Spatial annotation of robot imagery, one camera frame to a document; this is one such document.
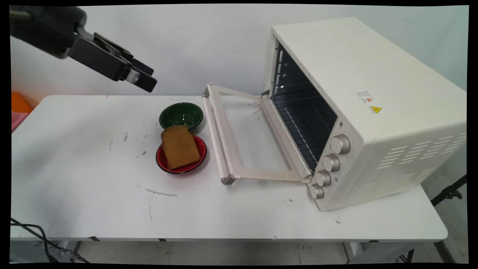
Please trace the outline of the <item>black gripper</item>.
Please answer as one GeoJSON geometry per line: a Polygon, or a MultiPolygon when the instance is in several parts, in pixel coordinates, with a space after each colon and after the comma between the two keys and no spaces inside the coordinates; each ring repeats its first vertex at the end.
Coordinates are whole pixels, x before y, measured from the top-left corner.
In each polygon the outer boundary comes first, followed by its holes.
{"type": "Polygon", "coordinates": [[[77,6],[11,6],[10,35],[58,59],[72,58],[114,81],[153,92],[154,70],[98,33],[85,29],[87,14],[77,6]]]}

